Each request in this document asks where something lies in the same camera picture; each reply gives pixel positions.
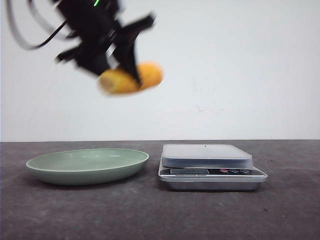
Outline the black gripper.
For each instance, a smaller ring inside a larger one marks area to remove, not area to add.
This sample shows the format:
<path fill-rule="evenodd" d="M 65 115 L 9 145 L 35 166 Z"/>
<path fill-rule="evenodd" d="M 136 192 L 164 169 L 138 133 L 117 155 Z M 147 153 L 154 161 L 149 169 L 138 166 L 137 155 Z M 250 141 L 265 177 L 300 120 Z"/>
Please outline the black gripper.
<path fill-rule="evenodd" d="M 123 25 L 118 20 L 120 4 L 117 0 L 58 0 L 57 8 L 66 24 L 80 38 L 80 43 L 57 55 L 57 60 L 71 61 L 87 71 L 101 75 L 119 66 L 142 86 L 136 59 L 135 41 L 139 33 L 151 28 L 152 13 Z M 115 46 L 115 58 L 107 59 L 107 50 Z"/>

